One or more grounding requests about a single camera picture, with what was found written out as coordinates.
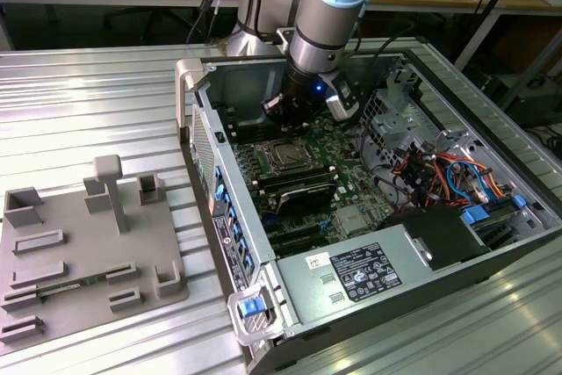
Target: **motherboard chip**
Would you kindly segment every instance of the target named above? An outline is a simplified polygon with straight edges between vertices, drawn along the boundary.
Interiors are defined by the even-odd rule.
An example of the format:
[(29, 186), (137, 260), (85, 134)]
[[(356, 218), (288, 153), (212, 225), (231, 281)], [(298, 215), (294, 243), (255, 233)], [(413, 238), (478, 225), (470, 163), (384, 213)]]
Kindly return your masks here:
[(304, 144), (298, 141), (273, 141), (267, 144), (263, 152), (271, 167), (278, 172), (313, 167), (313, 158)]
[(345, 234), (354, 234), (366, 229), (369, 225), (356, 206), (345, 206), (335, 212)]

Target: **motherboard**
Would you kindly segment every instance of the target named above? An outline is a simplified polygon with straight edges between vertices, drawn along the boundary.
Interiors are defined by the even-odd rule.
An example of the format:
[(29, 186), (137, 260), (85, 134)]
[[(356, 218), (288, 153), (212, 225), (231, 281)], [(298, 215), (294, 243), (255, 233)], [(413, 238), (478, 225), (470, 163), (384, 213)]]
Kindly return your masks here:
[(369, 233), (393, 212), (351, 141), (320, 116), (300, 136), (232, 143), (279, 257)]

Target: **blue tab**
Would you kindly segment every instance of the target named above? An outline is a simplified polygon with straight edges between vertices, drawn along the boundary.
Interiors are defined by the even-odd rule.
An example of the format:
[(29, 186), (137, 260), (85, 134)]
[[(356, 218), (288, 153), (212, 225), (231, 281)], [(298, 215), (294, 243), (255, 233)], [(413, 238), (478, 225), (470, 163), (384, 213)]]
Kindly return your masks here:
[(490, 214), (488, 214), (482, 206), (471, 206), (470, 208), (465, 209), (465, 212), (461, 215), (461, 217), (468, 224), (472, 225), (489, 218)]
[(513, 197), (513, 202), (515, 202), (515, 205), (519, 208), (523, 208), (524, 206), (527, 205), (527, 201), (521, 195), (515, 195)]
[(248, 318), (266, 311), (265, 302), (262, 298), (244, 300), (239, 305), (242, 318)]
[(250, 255), (246, 255), (246, 258), (244, 259), (244, 266), (249, 270), (249, 272), (254, 270), (254, 261)]
[(241, 255), (248, 252), (248, 244), (246, 243), (246, 240), (243, 237), (240, 239), (239, 251)]
[(240, 236), (241, 236), (241, 234), (242, 234), (242, 230), (241, 230), (240, 225), (238, 224), (238, 222), (234, 223), (233, 231), (234, 231), (234, 240), (235, 240), (235, 241), (239, 241), (239, 240), (240, 240)]
[(225, 185), (220, 184), (217, 191), (214, 193), (214, 198), (217, 201), (222, 201), (225, 197)]

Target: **power supply label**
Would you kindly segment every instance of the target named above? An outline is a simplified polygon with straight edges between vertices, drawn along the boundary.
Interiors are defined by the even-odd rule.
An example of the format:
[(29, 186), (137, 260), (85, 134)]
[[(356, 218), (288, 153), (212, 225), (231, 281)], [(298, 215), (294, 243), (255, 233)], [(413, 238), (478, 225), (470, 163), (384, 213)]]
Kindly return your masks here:
[(378, 243), (331, 256), (330, 261), (348, 298), (354, 302), (402, 284)]

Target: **aluminum workbench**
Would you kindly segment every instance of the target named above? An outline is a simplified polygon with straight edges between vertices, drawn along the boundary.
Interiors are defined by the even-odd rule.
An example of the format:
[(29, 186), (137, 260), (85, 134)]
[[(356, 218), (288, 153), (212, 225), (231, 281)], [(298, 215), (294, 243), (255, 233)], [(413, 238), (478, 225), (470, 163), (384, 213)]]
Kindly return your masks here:
[[(382, 42), (370, 44), (376, 48)], [(562, 196), (562, 169), (536, 150), (525, 132), (491, 103), (476, 98), (475, 88), (446, 66), (433, 47), (415, 39), (400, 39), (391, 47), (403, 46), (423, 58)], [(35, 186), (42, 195), (79, 190), (97, 155), (119, 154), (125, 179), (158, 172), (166, 185), (191, 293), (184, 302), (2, 356), (2, 374), (245, 373), (176, 138), (173, 68), (179, 59), (200, 55), (202, 48), (0, 56), (0, 192), (24, 185)], [(219, 55), (211, 49), (206, 53)], [(458, 118), (439, 110), (432, 92), (425, 95), (431, 111), (454, 127)], [(561, 258), (562, 239), (484, 283), (281, 373), (559, 374)]]

